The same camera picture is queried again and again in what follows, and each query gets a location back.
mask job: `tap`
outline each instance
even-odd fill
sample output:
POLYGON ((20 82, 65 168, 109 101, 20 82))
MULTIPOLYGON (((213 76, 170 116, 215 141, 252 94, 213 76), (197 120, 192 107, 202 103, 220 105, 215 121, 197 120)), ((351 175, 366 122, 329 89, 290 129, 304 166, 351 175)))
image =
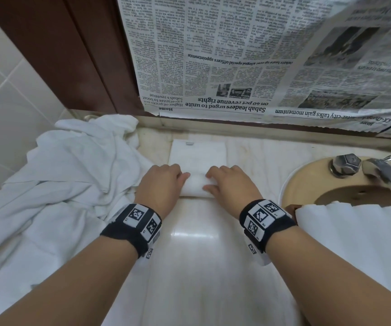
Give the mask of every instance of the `tap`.
POLYGON ((363 160, 361 168, 365 175, 377 177, 391 190, 391 165, 386 160, 390 161, 391 156, 384 159, 370 158, 363 160))

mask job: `hand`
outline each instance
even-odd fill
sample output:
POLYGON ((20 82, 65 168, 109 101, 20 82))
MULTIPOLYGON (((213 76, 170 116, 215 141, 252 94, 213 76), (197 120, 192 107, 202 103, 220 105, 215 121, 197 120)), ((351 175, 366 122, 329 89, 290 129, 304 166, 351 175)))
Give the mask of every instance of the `hand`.
POLYGON ((206 177, 213 177, 218 185, 205 185, 203 190, 210 192, 218 203, 236 219, 239 219, 239 214, 250 202, 263 199, 248 175, 236 165, 231 168, 213 166, 207 172, 206 177))
POLYGON ((154 165, 142 178, 134 203, 152 208, 161 219, 165 219, 176 205, 189 176, 190 173, 182 174, 178 164, 154 165))

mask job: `newspaper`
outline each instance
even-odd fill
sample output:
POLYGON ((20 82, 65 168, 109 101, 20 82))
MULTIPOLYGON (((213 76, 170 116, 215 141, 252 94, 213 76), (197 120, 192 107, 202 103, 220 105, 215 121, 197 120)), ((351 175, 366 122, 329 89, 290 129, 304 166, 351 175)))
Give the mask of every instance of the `newspaper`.
POLYGON ((391 0, 118 0, 154 115, 391 128, 391 0))

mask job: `left hand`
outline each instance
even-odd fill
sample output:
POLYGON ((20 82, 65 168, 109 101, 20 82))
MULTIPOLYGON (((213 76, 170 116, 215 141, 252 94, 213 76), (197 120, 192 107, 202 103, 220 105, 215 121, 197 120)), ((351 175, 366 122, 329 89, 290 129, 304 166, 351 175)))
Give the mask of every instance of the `left hand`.
POLYGON ((154 165, 142 178, 134 203, 152 208, 161 219, 165 219, 176 205, 189 176, 190 173, 182 174, 178 164, 154 165))

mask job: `forearm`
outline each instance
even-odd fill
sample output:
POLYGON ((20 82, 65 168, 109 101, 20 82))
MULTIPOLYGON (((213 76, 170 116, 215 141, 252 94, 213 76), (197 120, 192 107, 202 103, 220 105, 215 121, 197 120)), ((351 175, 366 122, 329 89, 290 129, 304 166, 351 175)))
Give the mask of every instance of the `forearm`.
POLYGON ((294 226, 266 252, 313 326, 391 325, 391 292, 294 226))
POLYGON ((100 326, 138 258, 126 240, 98 237, 0 316, 0 326, 100 326))

